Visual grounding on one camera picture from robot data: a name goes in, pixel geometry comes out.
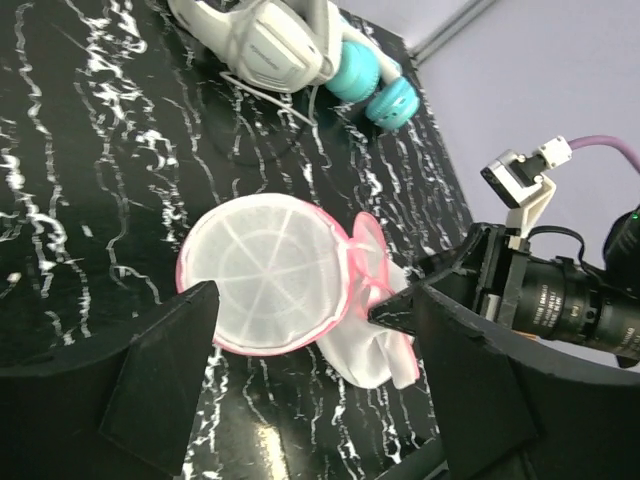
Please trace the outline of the white pink-trimmed mesh laundry bag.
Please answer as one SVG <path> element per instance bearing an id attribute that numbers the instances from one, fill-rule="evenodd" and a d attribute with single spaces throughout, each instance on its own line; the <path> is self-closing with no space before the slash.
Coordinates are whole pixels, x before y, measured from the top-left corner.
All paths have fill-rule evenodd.
<path id="1" fill-rule="evenodd" d="M 320 207 L 279 193 L 239 197 L 205 213 L 176 262 L 176 288 L 204 281 L 219 290 L 214 343 L 248 356 L 309 344 L 349 384 L 414 384 L 410 335 L 371 324 L 372 309 L 403 290 L 374 216 L 345 230 Z"/>

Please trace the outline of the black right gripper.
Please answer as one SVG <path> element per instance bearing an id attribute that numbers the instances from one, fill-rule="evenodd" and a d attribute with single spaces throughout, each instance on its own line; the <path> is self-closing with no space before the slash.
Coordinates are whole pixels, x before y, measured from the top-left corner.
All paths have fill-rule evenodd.
<path id="1" fill-rule="evenodd" d="M 522 335 L 610 353 L 622 368 L 639 363 L 639 212 L 619 217 L 604 242 L 603 268 L 584 259 L 531 254 L 501 226 L 469 235 L 471 310 Z"/>

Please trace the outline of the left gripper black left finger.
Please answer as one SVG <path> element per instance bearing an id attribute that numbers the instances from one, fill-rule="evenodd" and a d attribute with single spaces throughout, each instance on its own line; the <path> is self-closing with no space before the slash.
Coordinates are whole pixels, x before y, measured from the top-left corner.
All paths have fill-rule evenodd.
<path id="1" fill-rule="evenodd" d="M 105 333 L 1 369 L 4 476 L 177 476 L 219 309 L 201 282 Z"/>

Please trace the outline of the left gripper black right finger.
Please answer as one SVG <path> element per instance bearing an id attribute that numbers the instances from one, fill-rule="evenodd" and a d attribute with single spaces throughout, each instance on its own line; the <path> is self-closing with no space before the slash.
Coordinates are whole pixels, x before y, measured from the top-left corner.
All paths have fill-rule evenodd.
<path id="1" fill-rule="evenodd" d="M 470 306 L 469 235 L 423 258 L 370 323 L 415 337 L 452 479 L 635 479 L 639 376 L 614 355 L 522 335 Z"/>

